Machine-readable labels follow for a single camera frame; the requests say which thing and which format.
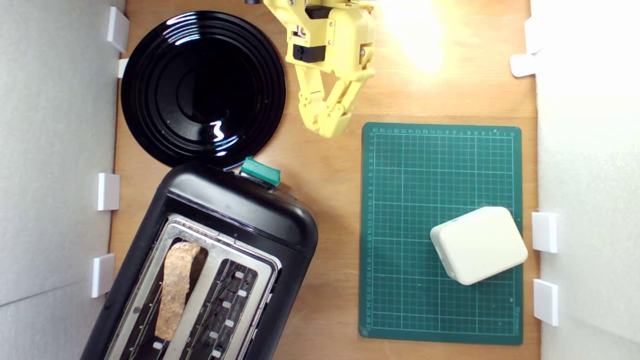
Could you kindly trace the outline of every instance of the cutting mat grid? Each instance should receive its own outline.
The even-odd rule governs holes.
[[[447,276],[429,239],[434,226],[481,206],[504,206],[521,221],[521,187],[515,186],[519,131],[397,126],[365,127],[371,135],[363,147],[368,168],[363,227],[370,229],[363,231],[367,276],[361,332],[384,338],[521,342],[522,269],[464,286]]]

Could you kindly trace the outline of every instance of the black plate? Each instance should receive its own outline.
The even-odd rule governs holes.
[[[147,34],[129,58],[121,94],[129,130],[155,159],[223,169],[267,144],[285,96],[266,35],[214,11],[176,16]]]

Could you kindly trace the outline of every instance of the white bracket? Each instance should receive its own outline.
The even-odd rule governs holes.
[[[116,264],[115,258],[114,254],[106,254],[93,259],[92,298],[97,298],[111,289]]]
[[[109,9],[107,41],[121,53],[127,52],[127,46],[129,45],[129,19],[115,6]]]
[[[558,285],[533,280],[533,315],[551,326],[558,326]]]
[[[98,175],[98,211],[120,209],[120,175]]]
[[[557,214],[531,213],[533,249],[545,252],[558,252]]]
[[[124,70],[127,68],[127,64],[129,63],[129,58],[120,59],[118,62],[118,79],[122,79],[124,76]]]
[[[512,55],[509,59],[511,73],[516,78],[533,75],[537,71],[536,54],[542,50],[546,41],[544,24],[538,18],[530,17],[524,22],[526,54]]]

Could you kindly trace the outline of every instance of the wooden surface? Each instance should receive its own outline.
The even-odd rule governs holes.
[[[327,140],[307,131],[297,112],[298,84],[286,66],[288,99],[278,132],[257,156],[313,214],[319,243],[275,359],[540,358],[540,323],[532,313],[531,250],[537,207],[534,81],[514,79],[509,57],[524,51],[528,0],[386,0],[374,13],[377,75],[357,100],[348,131]],[[234,13],[258,25],[281,54],[285,31],[261,6],[242,0],[128,0],[129,50],[163,20],[193,10]],[[517,347],[363,339],[358,335],[360,144],[368,121],[519,126],[523,136],[524,344]],[[167,168],[132,139],[118,105],[115,172],[122,181],[111,252],[119,268]]]

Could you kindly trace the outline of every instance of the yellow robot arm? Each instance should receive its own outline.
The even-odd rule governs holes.
[[[296,67],[299,108],[306,127],[327,138],[341,134],[351,119],[356,96],[375,75],[373,6],[358,0],[262,2],[287,28],[285,59]],[[326,99],[321,72],[339,78]]]

